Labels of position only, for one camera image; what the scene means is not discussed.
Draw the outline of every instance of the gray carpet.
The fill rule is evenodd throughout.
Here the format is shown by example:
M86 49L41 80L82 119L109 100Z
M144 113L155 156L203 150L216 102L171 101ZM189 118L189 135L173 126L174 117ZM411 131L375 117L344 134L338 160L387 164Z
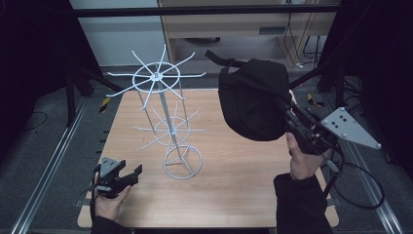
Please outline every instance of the gray carpet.
M272 47L278 48L280 45L277 41L269 40ZM197 54L205 52L206 48L217 50L221 56L230 56L231 51L225 52L224 49L218 50L214 45L199 46ZM247 59L248 55L255 54L238 54L237 59ZM256 59L281 59L277 58L278 52L270 54L271 58ZM207 60L196 57L190 67L182 67L187 73L207 71L208 75L204 78L182 79L183 88L217 88L216 71L218 67L209 67ZM294 80L311 67L304 69L289 68L290 79ZM130 84L130 78L111 78L116 84L126 87ZM299 103L307 105L307 94L314 93L314 84L317 78L307 82L304 86L299 87L296 91L296 97ZM73 207L73 203L78 194L88 187L92 171L97 164L100 151L104 146L104 141L116 114L117 106L121 97L113 97L105 113L100 114L98 110L104 96L111 93L106 87L93 83L94 94L92 97L76 96L77 102L81 98L87 99L87 107L80 121L79 127L68 145L68 148L62 158L51 185L40 204L36 216L30 225L32 233L88 233L88 229L80 228L77 225L77 216L80 209ZM326 94L320 97L322 101L331 97L332 94ZM317 112L324 113L326 108L312 106ZM27 123L27 131L23 131L9 153L9 161L2 165L0 169L0 184L2 192L0 195L0 233L9 233L26 202L31 196L37 181L41 177L44 169L54 153L56 146L65 130L67 120L65 89L55 91L49 95L41 97L36 102L35 113ZM370 130L368 118L359 116L356 112L357 120ZM405 173L403 168L396 163L389 164L383 151L371 150L360 147L359 151L363 160L369 167L374 176L383 184L386 196L396 215L401 227L405 233L413 233L413 182ZM365 193L364 185L360 182L356 170L347 168L342 177L337 181L341 191L352 201L357 201L369 205L368 195ZM334 198L339 198L332 191ZM336 233L387 233L381 219L376 211L365 211L347 202L337 207L337 213L340 223L334 228Z

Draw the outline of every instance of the white wire rack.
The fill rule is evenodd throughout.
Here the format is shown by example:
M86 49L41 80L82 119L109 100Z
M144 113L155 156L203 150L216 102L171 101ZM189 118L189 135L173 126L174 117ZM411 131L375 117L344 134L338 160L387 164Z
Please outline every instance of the white wire rack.
M196 111L194 114L188 117L185 107L185 97L183 96L182 86L180 83L180 78L182 77L202 77L205 75L181 75L178 66L185 61L191 59L195 53L193 53L187 59L177 63L171 64L164 61L165 53L167 47L164 46L164 51L160 61L145 64L134 51L133 55L142 64L142 67L136 70L134 74L113 74L108 73L112 76L131 76L132 86L122 90L114 95L106 95L107 97L115 97L123 94L131 89L136 89L141 103L142 109L146 113L148 118L150 128L139 128L136 129L141 131L151 131L154 135L154 140L147 143L139 150L145 149L146 147L152 145L153 143L160 143L167 147L167 152L164 160L164 168L168 175L177 179L190 178L198 173L203 164L203 156L201 152L194 146L188 144L186 139L191 132L199 132L205 130L192 130L189 125L189 120L196 116L200 110ZM173 88L178 85L178 92ZM166 91L171 91L182 101L184 117L178 117L178 102L176 102L173 114L169 113L169 107L167 98L165 96ZM143 98L141 93L146 93L146 99ZM158 123L155 125L153 120L151 120L150 114L147 110L147 104L149 102L152 94L159 94L162 107L164 109L165 116L161 116L154 107L152 108L153 113L158 119ZM176 167L183 167L184 172L181 170L174 169Z

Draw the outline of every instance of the background table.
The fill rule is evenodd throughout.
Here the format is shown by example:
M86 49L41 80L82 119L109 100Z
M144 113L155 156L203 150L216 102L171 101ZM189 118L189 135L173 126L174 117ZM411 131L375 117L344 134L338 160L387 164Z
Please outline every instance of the background table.
M131 189L124 202L118 222L129 227L276 227L277 197L273 179L289 172L286 139L258 142L233 132L222 116L217 90L184 90L188 116L193 132L186 142L203 155L201 170L188 179L170 177L163 166L167 147L154 143L152 132L135 127L150 128L141 110L137 92L126 92L120 103L102 156L126 160L121 176L130 174L139 164L143 173L139 184ZM184 117L182 102L172 92L166 92L169 112ZM147 106L151 119L158 123L152 107L164 116L157 94ZM325 185L320 172L321 186ZM326 211L332 226L338 224L333 207ZM91 226L89 207L84 207L78 224Z

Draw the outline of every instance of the floor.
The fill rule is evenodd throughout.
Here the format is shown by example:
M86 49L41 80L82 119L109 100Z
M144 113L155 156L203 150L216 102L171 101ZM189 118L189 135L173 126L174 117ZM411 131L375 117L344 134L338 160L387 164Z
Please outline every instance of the floor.
M281 46L276 38L271 37L239 40L221 38L219 42L212 44L205 41L181 40L178 59L185 59L192 52L196 52L190 62L179 67L181 72L207 73L203 78L183 79L182 86L217 88L217 73L220 67L203 56L206 49L211 49L224 58L271 59L286 64ZM310 52L313 49L314 41L307 50ZM128 69L134 70L135 67L102 67L104 73ZM311 69L312 63L306 64L303 68L288 67L289 78L294 80ZM108 79L127 87L131 78ZM328 112L328 108L333 106L333 91L319 94L315 89L317 80L315 77L297 87L294 94L297 102L303 105L311 105L308 103L307 94L312 94L314 100L324 103L326 107L311 107L320 113ZM0 233L10 233L12 228L17 225L20 227L20 219L29 224L24 226L28 233L89 233L89 230L77 225L80 209L73 204L79 197L84 197L81 192L89 185L92 170L100 157L120 101L119 97L111 98L105 113L99 113L102 100L111 91L95 82L93 86L92 97L76 95L80 118L73 128L66 128L64 89L41 97L36 102L32 118L11 149L9 160L0 168ZM356 104L356 99L349 100L349 106ZM355 112L355 118L375 136L368 118L362 115L362 109ZM376 192L376 185L369 175L353 167L347 167L337 186L350 202L338 196L335 190L331 194L337 199L336 204L341 204L337 207L340 223L334 228L335 233L413 233L410 217L413 214L413 182L402 167L388 163L386 152L346 142L341 144L348 162L368 169L381 182L386 192L386 202L377 210L352 206L352 201L370 206L371 201L380 200L380 193ZM390 224L386 223L383 217L389 218Z

